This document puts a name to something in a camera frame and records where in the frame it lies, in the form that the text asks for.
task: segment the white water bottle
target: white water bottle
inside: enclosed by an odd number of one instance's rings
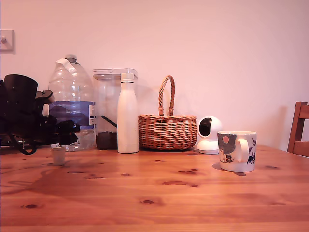
[[[134,74],[121,74],[121,92],[117,111],[117,140],[119,153],[139,151],[139,124],[137,100],[134,92]]]

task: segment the coffee grounds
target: coffee grounds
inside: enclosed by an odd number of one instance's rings
[[[100,150],[117,150],[117,133],[100,132],[96,136],[97,149]]]

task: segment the camera lens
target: camera lens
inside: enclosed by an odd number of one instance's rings
[[[212,119],[207,117],[203,119],[199,124],[199,133],[204,137],[208,136],[211,133],[211,122]]]

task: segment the basket handle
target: basket handle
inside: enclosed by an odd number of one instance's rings
[[[174,111],[174,101],[175,101],[175,81],[174,78],[172,76],[167,76],[160,88],[160,92],[159,92],[159,116],[163,116],[164,112],[163,112],[163,91],[165,88],[165,85],[167,83],[167,81],[170,80],[171,83],[171,87],[172,87],[172,93],[170,95],[170,106],[169,106],[169,116],[173,116],[173,111]]]

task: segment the security camera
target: security camera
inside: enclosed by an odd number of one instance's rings
[[[222,131],[222,124],[219,119],[213,116],[203,117],[197,126],[198,135],[201,140],[197,144],[197,149],[203,154],[218,154],[218,136]]]

